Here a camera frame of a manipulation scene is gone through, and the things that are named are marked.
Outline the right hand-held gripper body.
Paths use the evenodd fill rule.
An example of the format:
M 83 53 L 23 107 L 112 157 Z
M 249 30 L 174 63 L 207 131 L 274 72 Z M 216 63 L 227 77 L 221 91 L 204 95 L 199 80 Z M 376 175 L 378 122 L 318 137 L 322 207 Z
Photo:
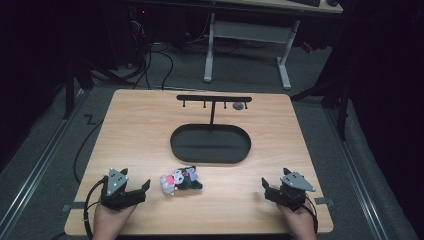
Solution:
M 264 192 L 264 196 L 267 200 L 288 207 L 292 211 L 296 211 L 305 203 L 307 191 L 316 191 L 316 188 L 298 172 L 282 176 L 280 181 L 278 189 L 270 186 L 270 190 Z

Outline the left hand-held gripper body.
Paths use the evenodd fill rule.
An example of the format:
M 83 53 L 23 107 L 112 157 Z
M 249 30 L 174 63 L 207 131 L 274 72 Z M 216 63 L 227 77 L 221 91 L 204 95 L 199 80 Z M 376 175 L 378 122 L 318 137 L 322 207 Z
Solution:
M 127 192 L 129 177 L 116 169 L 110 168 L 101 191 L 101 204 L 111 210 L 120 211 L 133 205 L 138 205 L 146 199 L 140 189 Z

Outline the black and pink plush toy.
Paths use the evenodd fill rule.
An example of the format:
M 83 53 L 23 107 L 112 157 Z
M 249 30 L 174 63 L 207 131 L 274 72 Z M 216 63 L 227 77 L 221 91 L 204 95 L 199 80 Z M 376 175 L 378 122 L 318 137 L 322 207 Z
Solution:
M 160 178 L 160 185 L 165 194 L 174 195 L 179 190 L 201 190 L 203 184 L 198 181 L 195 166 L 178 168 L 169 175 Z

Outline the black hook stand with tray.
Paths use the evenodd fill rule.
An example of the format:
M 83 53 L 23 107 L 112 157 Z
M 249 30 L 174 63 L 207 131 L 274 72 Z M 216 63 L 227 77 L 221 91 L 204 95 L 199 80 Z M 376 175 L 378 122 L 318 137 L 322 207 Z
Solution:
M 174 130 L 170 137 L 172 153 L 187 163 L 237 164 L 243 161 L 251 150 L 249 134 L 236 125 L 216 124 L 216 104 L 240 104 L 247 109 L 251 97 L 177 95 L 176 99 L 186 106 L 187 101 L 211 103 L 210 121 L 207 124 L 184 124 Z

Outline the person's right hand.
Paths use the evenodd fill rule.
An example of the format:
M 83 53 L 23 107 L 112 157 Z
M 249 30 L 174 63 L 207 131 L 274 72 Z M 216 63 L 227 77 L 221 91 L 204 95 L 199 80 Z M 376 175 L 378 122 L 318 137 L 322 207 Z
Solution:
M 279 204 L 276 207 L 281 212 L 294 240 L 317 240 L 312 217 L 312 206 L 309 202 L 305 202 L 296 211 Z

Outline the person's left hand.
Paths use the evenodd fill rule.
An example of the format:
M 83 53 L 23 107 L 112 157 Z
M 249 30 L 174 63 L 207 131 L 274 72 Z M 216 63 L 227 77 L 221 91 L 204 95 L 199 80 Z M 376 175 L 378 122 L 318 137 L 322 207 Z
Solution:
M 136 208 L 137 206 L 133 205 L 115 211 L 98 204 L 95 209 L 92 240 L 116 240 Z

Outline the black metal stand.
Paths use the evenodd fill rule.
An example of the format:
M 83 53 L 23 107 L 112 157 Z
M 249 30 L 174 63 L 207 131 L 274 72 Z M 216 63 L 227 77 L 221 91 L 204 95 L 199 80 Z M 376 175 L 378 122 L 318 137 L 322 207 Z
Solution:
M 71 58 L 66 65 L 65 119 L 69 119 L 74 110 L 76 97 L 75 82 L 78 82 L 83 90 L 91 90 L 94 86 L 90 73 L 89 61 L 82 57 Z
M 325 83 L 316 84 L 301 93 L 291 96 L 292 101 L 299 101 L 307 96 L 322 95 L 321 106 L 325 109 L 338 107 L 336 119 L 336 129 L 342 141 L 346 140 L 345 126 L 348 117 L 348 100 L 350 91 L 349 80 L 331 80 Z

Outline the white metal desk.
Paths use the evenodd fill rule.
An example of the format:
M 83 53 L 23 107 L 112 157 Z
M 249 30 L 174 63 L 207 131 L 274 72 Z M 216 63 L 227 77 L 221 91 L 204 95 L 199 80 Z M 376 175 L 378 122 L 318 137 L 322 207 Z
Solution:
M 342 14 L 344 9 L 338 0 L 320 0 L 319 7 L 311 7 L 287 0 L 211 0 L 213 6 L 218 3 L 235 4 L 236 6 L 264 7 L 269 10 L 287 10 L 290 13 L 317 13 L 328 16 Z M 289 21 L 288 26 L 277 24 L 244 23 L 242 20 L 216 20 L 215 14 L 210 14 L 208 51 L 206 55 L 204 81 L 211 82 L 214 63 L 214 40 L 216 38 L 246 40 L 264 43 L 283 44 L 282 55 L 276 58 L 282 87 L 291 89 L 287 73 L 286 61 L 295 40 L 300 18 Z

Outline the black keyboard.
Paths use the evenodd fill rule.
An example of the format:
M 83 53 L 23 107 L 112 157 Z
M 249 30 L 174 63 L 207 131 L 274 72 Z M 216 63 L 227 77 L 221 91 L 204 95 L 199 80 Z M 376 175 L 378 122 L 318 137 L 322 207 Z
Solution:
M 303 4 L 303 5 L 307 5 L 311 7 L 319 7 L 321 3 L 320 0 L 287 0 L 287 1 Z

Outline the aluminium floor rail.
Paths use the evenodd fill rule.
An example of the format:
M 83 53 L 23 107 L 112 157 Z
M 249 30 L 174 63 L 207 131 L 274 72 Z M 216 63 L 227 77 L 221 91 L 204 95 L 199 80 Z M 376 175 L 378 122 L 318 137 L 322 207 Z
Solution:
M 366 218 L 367 224 L 375 240 L 388 240 L 387 232 L 378 215 L 377 209 L 371 196 L 362 180 L 358 168 L 354 162 L 353 156 L 347 143 L 342 139 L 337 128 L 337 119 L 331 109 L 324 109 L 324 115 L 329 122 L 331 130 L 337 140 L 337 143 L 342 151 L 343 160 L 347 168 L 347 172 L 359 201 L 362 212 Z
M 89 90 L 78 90 L 74 96 L 75 106 L 65 117 L 66 91 L 61 90 L 0 173 L 0 240 L 8 239 L 51 164 L 75 112 L 89 93 Z

